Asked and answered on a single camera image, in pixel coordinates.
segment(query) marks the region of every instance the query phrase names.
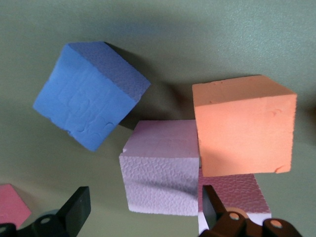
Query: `orange foam cube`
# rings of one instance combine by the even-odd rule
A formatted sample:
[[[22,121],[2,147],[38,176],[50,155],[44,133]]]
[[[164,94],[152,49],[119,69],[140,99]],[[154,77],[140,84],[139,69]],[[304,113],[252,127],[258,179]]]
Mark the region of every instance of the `orange foam cube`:
[[[203,176],[291,169],[296,93],[266,76],[192,89]]]

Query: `cube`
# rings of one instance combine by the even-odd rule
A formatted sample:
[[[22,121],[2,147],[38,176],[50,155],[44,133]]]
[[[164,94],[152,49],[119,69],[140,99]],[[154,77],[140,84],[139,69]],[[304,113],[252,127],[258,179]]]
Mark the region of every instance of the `cube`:
[[[13,223],[19,228],[31,211],[10,184],[0,185],[0,224]]]
[[[266,76],[193,85],[203,175],[289,171],[296,97]]]
[[[130,211],[197,216],[194,120],[140,121],[119,156]]]
[[[149,85],[104,42],[69,43],[33,107],[95,151]]]
[[[202,169],[198,174],[198,231],[208,230],[203,214],[202,187],[212,185],[227,211],[246,214],[251,221],[262,225],[271,218],[271,211],[253,174],[239,174],[218,177],[204,177]]]

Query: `light pink foam cube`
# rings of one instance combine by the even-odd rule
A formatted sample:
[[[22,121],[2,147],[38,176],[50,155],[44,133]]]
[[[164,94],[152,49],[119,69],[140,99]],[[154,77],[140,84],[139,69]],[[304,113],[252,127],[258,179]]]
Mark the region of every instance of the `light pink foam cube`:
[[[140,121],[119,161],[129,210],[198,214],[195,120]]]
[[[31,211],[10,184],[0,186],[0,224],[13,223],[17,228]]]
[[[263,197],[253,174],[239,174],[218,177],[203,177],[202,169],[198,172],[198,231],[208,229],[202,204],[203,185],[212,185],[223,205],[229,209],[235,207],[246,212],[256,224],[271,218],[271,211]]]

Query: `blue cube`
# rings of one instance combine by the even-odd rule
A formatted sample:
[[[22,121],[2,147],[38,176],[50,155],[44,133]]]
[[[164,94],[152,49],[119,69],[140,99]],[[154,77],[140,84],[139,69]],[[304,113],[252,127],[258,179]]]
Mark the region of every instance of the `blue cube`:
[[[149,85],[104,42],[69,43],[33,107],[95,151]]]

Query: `white foam block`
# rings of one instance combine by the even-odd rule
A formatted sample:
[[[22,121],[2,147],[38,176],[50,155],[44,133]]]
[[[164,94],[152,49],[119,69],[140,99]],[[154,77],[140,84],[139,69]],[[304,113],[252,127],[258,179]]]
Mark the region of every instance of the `white foam block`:
[[[271,218],[271,211],[253,174],[203,177],[199,169],[198,177],[198,232],[208,230],[203,214],[202,187],[212,185],[227,210],[243,210],[251,221],[258,225]]]
[[[129,210],[198,214],[195,120],[140,121],[119,161]]]

